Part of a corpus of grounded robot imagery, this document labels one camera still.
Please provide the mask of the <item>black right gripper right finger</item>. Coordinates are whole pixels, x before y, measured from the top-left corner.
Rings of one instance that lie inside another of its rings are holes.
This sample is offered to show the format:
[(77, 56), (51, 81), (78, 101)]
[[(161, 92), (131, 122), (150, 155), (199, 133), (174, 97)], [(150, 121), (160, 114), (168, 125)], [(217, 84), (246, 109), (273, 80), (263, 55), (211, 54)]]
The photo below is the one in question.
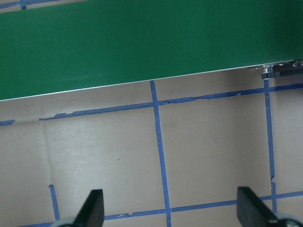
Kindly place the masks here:
[(285, 227), (280, 220), (250, 189), (237, 188), (237, 218), (242, 227)]

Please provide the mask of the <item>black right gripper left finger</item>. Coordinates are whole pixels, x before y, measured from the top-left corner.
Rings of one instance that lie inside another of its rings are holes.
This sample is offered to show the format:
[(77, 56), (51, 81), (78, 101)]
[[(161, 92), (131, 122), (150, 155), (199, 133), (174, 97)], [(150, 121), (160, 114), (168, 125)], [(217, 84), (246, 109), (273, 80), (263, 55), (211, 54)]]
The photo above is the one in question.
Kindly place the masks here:
[(103, 190), (91, 190), (79, 213), (74, 219), (73, 227), (102, 227), (105, 219)]

